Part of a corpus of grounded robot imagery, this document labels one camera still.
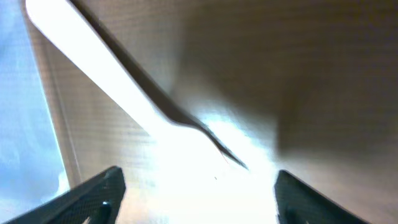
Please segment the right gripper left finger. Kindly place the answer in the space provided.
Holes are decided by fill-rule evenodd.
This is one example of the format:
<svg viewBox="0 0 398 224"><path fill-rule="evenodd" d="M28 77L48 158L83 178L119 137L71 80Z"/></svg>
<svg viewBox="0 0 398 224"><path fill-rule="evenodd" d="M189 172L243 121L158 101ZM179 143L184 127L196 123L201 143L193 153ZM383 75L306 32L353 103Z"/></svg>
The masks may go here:
<svg viewBox="0 0 398 224"><path fill-rule="evenodd" d="M7 224L114 224L126 191L122 168L111 166Z"/></svg>

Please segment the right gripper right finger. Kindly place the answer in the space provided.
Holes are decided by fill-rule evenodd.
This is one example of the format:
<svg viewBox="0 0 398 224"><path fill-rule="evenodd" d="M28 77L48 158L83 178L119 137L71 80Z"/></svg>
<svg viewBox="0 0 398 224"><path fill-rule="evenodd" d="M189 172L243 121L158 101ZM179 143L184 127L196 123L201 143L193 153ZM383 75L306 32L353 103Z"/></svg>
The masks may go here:
<svg viewBox="0 0 398 224"><path fill-rule="evenodd" d="M281 224L368 224L286 170L274 190Z"/></svg>

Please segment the grey bowl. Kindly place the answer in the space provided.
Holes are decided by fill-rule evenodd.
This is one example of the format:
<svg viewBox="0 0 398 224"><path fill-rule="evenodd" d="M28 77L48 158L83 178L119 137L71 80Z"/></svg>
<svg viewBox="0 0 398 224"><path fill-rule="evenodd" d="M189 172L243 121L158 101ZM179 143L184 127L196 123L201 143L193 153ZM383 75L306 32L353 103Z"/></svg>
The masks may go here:
<svg viewBox="0 0 398 224"><path fill-rule="evenodd" d="M21 2L1 0L1 221L69 188Z"/></svg>

